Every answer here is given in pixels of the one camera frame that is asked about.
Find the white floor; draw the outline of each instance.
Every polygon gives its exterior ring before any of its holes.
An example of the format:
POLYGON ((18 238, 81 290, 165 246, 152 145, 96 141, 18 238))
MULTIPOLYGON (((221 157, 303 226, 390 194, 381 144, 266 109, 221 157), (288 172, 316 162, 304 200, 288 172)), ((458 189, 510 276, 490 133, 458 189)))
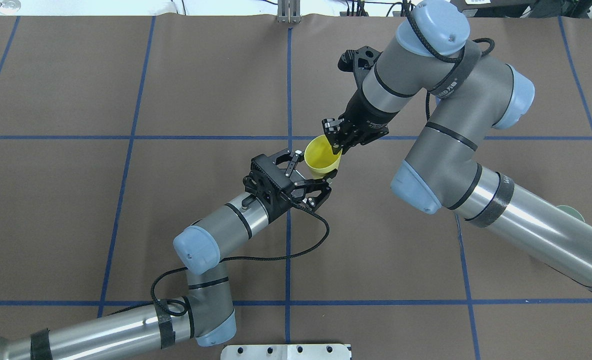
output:
MULTIPOLYGON (((16 0, 18 16, 150 16, 177 12, 196 16, 275 15, 277 6, 263 0, 16 0)), ((347 10, 345 0, 301 0, 300 13, 339 16, 347 10)), ((365 5, 370 16, 385 16, 390 4, 365 5)), ((400 11, 396 5, 394 11, 400 11)), ((592 18, 592 7, 589 13, 592 18)))

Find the white bracket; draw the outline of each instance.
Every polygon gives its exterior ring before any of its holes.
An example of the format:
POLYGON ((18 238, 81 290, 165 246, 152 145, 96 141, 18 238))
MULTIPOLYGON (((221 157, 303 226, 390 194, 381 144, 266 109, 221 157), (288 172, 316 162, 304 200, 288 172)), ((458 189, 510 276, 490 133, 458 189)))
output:
POLYGON ((301 22, 301 0, 277 0, 277 2, 279 23, 301 22))
POLYGON ((352 360, 350 344, 229 345, 220 360, 352 360))

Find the blue joint cap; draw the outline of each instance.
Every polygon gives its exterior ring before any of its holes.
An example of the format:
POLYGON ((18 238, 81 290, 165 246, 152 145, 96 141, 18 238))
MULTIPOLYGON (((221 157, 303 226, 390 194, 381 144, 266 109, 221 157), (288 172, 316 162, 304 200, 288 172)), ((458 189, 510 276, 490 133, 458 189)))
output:
POLYGON ((182 263, 196 275, 218 265, 221 250, 214 237, 204 228, 192 225, 174 239, 174 249, 182 263))
POLYGON ((426 214, 435 214, 442 207, 441 202, 438 201, 427 183, 404 160, 398 172, 394 175, 390 187, 397 197, 426 214))
MULTIPOLYGON (((441 55, 454 54, 465 46, 465 41, 470 37, 470 23, 467 17, 445 0, 424 0, 411 14, 422 35, 441 55)), ((414 34, 407 19, 396 30, 396 40, 414 54, 433 57, 414 34)))
POLYGON ((511 69, 511 75, 513 75, 513 89, 511 89, 511 98, 509 99, 509 105, 507 110, 504 111, 504 115, 495 123, 492 128, 504 130, 511 128, 521 116, 530 109, 532 102, 534 102, 534 95, 536 95, 536 89, 534 84, 522 73, 516 71, 516 69, 507 64, 511 69))
POLYGON ((205 335, 196 337, 196 342, 202 347, 217 346, 232 339, 236 335, 236 309, 227 317, 217 328, 205 333, 205 335))

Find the white plate with holes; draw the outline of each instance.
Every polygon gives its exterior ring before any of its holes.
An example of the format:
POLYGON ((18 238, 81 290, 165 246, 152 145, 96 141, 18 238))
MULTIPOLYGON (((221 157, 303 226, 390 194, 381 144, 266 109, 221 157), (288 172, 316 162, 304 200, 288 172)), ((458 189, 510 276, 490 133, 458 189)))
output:
POLYGON ((229 345, 220 360, 351 360, 350 344, 229 345))

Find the white label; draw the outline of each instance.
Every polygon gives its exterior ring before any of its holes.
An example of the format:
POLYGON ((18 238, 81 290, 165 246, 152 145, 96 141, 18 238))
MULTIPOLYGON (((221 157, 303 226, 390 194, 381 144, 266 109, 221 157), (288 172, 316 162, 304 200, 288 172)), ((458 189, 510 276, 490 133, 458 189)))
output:
POLYGON ((479 9, 466 9, 462 11, 462 14, 467 18, 472 18, 474 15, 476 15, 476 12, 478 11, 479 9))

